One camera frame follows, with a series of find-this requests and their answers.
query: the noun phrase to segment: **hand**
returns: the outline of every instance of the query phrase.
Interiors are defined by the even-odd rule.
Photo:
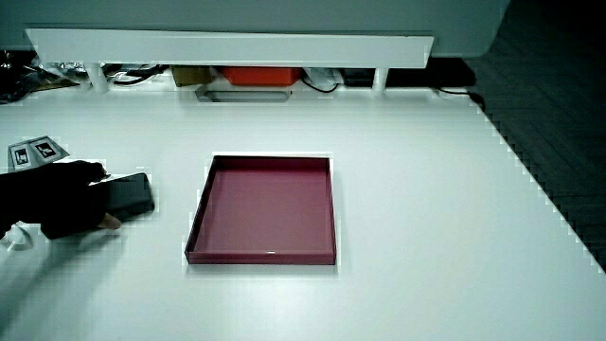
[[[117,229],[120,221],[103,209],[91,182],[107,177],[99,163],[52,163],[34,170],[0,175],[0,233],[18,221],[42,224],[49,236],[61,236],[92,227]]]

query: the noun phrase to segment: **pink tray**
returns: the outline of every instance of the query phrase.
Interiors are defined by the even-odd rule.
[[[334,264],[328,158],[215,156],[190,264]]]

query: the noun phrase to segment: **wire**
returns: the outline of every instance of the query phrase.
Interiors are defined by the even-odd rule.
[[[130,76],[130,77],[138,77],[138,79],[131,81],[114,81],[116,85],[135,85],[139,84],[142,81],[148,80],[151,76],[159,75],[163,73],[166,69],[168,69],[168,65],[156,65],[147,69],[139,69],[139,70],[129,70],[125,74],[121,74],[120,76]]]
[[[315,86],[309,84],[308,82],[305,81],[305,78],[301,78],[301,81],[303,81],[303,83],[305,83],[305,85],[309,86],[311,89],[315,90],[315,91],[319,91],[323,94],[329,94],[331,92],[333,92],[334,90],[336,90],[336,88],[339,87],[339,84],[335,84],[334,87],[330,90],[322,90],[322,89],[318,89]]]
[[[484,101],[484,98],[477,93],[471,92],[471,91],[466,91],[466,92],[456,92],[456,91],[448,91],[448,90],[444,90],[442,88],[434,88],[437,91],[441,91],[445,94],[451,94],[451,95],[467,95],[470,97],[471,100],[473,100],[477,105],[480,106],[480,109],[482,109],[483,112],[486,112],[486,102]]]

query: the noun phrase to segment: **shelf leg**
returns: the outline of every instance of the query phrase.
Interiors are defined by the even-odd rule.
[[[104,94],[110,90],[99,63],[85,63],[84,68],[86,69],[86,73],[93,83],[95,91]]]
[[[372,81],[372,91],[385,90],[385,84],[387,83],[387,74],[388,73],[389,73],[388,68],[375,69],[375,78]]]

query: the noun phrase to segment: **floor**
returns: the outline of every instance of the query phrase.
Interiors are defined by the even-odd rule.
[[[487,116],[606,269],[606,37],[588,4],[511,0],[490,51],[466,63]]]

